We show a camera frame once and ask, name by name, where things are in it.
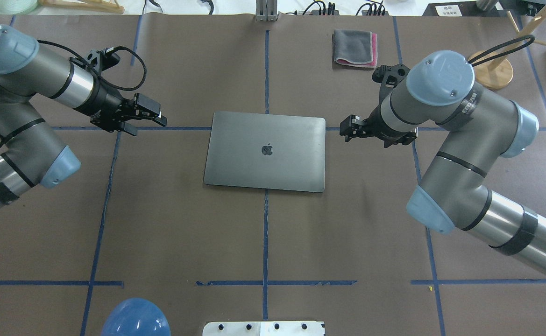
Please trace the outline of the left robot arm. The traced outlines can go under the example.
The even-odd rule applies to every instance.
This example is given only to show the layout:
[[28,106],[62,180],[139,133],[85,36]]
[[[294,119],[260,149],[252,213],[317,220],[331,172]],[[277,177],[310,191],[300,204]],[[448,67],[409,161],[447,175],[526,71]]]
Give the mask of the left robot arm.
[[72,149],[47,124],[30,100],[40,94],[89,117],[107,132],[135,136],[130,120],[167,119],[155,100],[141,93],[121,95],[123,87],[102,75],[120,61],[125,47],[95,49],[87,56],[64,56],[8,25],[0,25],[0,209],[36,185],[59,185],[79,170]]

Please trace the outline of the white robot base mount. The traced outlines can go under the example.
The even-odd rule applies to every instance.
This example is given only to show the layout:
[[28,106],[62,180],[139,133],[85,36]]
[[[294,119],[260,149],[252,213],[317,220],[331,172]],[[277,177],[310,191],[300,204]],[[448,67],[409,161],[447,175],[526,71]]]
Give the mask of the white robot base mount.
[[209,322],[203,336],[325,336],[326,328],[318,321],[241,321]]

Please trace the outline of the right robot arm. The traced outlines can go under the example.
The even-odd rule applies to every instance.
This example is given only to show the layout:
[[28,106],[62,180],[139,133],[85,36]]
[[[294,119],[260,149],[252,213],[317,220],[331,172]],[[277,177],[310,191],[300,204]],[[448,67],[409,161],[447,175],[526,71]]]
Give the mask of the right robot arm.
[[546,275],[546,218],[491,191],[483,182],[500,157],[521,154],[539,132],[537,117],[475,80],[473,66],[454,51],[426,56],[412,69],[384,66],[379,104],[368,118],[346,117],[340,135],[376,137],[385,147],[409,145],[427,121],[448,132],[407,203],[431,230],[468,232],[491,249]]

